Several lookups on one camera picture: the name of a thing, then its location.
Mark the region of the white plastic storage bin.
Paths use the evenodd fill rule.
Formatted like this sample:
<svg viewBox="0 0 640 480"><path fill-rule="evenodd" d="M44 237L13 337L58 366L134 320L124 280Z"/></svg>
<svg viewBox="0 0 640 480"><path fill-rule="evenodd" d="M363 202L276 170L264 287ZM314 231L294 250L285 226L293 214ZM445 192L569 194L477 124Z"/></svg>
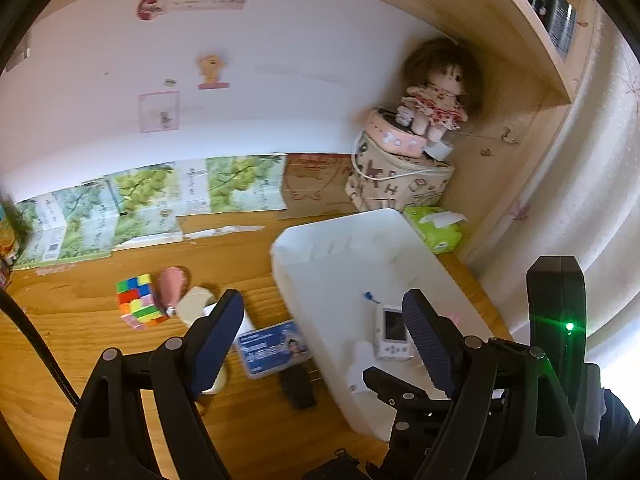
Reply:
<svg viewBox="0 0 640 480"><path fill-rule="evenodd" d="M352 430L386 441L394 410L363 383L369 366L441 399L420 356L379 360L374 351L379 304L400 306L420 289L462 334L492 333L452 274L393 209L292 226L271 246L272 275L330 393ZM369 301L372 292L377 303Z"/></svg>

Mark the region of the white power adapter cube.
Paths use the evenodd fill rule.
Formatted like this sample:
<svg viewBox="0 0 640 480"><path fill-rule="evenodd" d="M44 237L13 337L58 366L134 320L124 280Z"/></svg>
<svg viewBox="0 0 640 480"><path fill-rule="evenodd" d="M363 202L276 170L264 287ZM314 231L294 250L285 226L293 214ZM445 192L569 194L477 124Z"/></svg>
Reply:
<svg viewBox="0 0 640 480"><path fill-rule="evenodd" d="M217 321L213 329L213 336L220 341L237 341L241 336L252 332L255 329L247 310L243 311L240 318L238 310L227 309L217 316Z"/></svg>

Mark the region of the white handheld game console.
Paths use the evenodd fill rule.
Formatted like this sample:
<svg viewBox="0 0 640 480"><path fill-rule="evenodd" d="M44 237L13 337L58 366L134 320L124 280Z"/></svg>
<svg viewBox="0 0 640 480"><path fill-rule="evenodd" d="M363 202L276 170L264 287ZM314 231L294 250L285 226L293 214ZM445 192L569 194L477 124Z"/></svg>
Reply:
<svg viewBox="0 0 640 480"><path fill-rule="evenodd" d="M401 307L379 304L375 315L375 355L379 360L408 361L413 346Z"/></svg>

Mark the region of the black rectangular charger block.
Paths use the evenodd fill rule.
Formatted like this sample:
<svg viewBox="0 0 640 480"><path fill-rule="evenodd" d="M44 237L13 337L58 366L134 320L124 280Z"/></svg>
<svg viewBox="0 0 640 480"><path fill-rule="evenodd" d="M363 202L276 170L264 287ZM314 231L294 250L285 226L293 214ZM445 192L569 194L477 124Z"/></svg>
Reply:
<svg viewBox="0 0 640 480"><path fill-rule="evenodd" d="M281 370L278 378L282 392L293 408L306 410L317 405L309 373L302 364Z"/></svg>

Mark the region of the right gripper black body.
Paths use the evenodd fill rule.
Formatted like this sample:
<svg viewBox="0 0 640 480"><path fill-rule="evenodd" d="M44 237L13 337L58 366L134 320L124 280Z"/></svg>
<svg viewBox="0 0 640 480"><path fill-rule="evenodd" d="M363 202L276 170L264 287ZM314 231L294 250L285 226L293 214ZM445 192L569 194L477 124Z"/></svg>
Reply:
<svg viewBox="0 0 640 480"><path fill-rule="evenodd" d="M587 295L573 256L541 256L526 273L530 343L544 350L580 437L599 441L605 410L600 368L586 361Z"/></svg>

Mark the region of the colourful rubik's cube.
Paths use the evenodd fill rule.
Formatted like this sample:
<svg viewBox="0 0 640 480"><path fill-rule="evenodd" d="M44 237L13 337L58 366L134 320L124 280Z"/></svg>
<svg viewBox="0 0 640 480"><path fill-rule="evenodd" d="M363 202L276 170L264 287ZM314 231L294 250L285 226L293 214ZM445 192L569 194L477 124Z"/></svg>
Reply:
<svg viewBox="0 0 640 480"><path fill-rule="evenodd" d="M156 298L149 273L117 282L116 299L122 322L133 330L143 330L168 319Z"/></svg>

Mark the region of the bear sticker on wall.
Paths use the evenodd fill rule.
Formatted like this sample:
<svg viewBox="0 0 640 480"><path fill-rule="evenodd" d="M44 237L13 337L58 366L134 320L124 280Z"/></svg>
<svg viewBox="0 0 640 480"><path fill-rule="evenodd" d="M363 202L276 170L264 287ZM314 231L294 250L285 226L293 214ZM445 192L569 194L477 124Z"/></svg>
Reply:
<svg viewBox="0 0 640 480"><path fill-rule="evenodd" d="M198 67L202 76L202 82L198 85L200 90L227 89L228 82L220 80L220 73L226 67L226 63L216 54L206 54L198 61Z"/></svg>

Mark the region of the pink round tin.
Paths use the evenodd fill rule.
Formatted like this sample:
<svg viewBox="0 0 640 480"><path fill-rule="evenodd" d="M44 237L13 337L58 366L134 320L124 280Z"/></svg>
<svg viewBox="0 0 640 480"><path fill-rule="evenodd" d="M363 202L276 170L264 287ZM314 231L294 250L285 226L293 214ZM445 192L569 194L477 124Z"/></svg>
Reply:
<svg viewBox="0 0 640 480"><path fill-rule="evenodd" d="M419 158L426 147L424 136L395 122L395 113L377 107L369 114L364 124L364 133L387 153L410 158Z"/></svg>

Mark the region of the beige letter-print fabric box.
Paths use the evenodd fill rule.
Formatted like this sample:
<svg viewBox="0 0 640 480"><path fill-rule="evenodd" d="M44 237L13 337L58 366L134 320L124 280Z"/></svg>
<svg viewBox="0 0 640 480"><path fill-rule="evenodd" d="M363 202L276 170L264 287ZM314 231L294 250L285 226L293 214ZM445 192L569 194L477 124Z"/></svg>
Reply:
<svg viewBox="0 0 640 480"><path fill-rule="evenodd" d="M359 211L435 206L454 175L454 166L425 155L397 156L381 150L364 132L352 154L345 192Z"/></svg>

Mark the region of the pink square wall sticker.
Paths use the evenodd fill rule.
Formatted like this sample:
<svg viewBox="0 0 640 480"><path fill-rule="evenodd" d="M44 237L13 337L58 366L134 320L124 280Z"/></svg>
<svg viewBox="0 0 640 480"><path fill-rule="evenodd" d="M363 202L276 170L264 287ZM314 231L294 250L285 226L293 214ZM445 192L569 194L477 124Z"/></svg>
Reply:
<svg viewBox="0 0 640 480"><path fill-rule="evenodd" d="M143 93L138 97L141 133L176 131L180 127L178 91Z"/></svg>

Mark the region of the blue floss pick box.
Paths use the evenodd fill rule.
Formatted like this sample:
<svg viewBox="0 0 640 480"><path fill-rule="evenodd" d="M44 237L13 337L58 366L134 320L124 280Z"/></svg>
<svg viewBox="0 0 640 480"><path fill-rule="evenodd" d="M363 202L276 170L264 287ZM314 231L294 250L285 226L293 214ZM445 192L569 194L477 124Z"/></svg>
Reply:
<svg viewBox="0 0 640 480"><path fill-rule="evenodd" d="M308 344L293 320L244 333L234 344L250 379L276 374L311 359Z"/></svg>

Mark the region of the beige angular plastic case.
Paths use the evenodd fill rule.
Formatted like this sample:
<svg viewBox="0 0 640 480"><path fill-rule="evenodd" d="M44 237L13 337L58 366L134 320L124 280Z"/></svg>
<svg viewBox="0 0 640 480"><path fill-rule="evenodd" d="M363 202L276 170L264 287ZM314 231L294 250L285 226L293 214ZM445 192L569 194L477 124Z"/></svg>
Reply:
<svg viewBox="0 0 640 480"><path fill-rule="evenodd" d="M209 314L217 299L207 288L194 286L178 301L175 306L177 318L190 327L195 321Z"/></svg>

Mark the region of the brown cardboard sheet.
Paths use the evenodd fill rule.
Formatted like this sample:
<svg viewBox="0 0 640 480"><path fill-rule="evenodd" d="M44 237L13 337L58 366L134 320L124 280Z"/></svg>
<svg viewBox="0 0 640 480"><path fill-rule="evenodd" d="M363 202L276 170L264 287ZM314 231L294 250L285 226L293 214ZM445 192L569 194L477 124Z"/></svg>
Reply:
<svg viewBox="0 0 640 480"><path fill-rule="evenodd" d="M289 154L282 182L283 219L357 211L345 192L352 161L344 154Z"/></svg>

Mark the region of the brown-haired plush doll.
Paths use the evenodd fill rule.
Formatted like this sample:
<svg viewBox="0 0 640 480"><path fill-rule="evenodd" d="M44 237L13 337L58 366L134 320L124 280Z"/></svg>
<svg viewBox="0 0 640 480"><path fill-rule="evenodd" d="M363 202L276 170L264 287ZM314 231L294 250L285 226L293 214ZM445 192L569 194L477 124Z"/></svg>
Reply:
<svg viewBox="0 0 640 480"><path fill-rule="evenodd" d="M401 66L401 79L405 92L396 122L432 143L458 130L482 106L480 64L448 38L417 46Z"/></svg>

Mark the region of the green tissue pack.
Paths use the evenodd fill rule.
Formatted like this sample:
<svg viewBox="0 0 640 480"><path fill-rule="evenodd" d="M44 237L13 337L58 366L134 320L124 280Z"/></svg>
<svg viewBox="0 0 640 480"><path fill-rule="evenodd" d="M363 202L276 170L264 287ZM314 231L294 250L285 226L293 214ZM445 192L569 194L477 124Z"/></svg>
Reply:
<svg viewBox="0 0 640 480"><path fill-rule="evenodd" d="M408 206L402 215L434 255L453 252L462 240L464 214L433 206Z"/></svg>

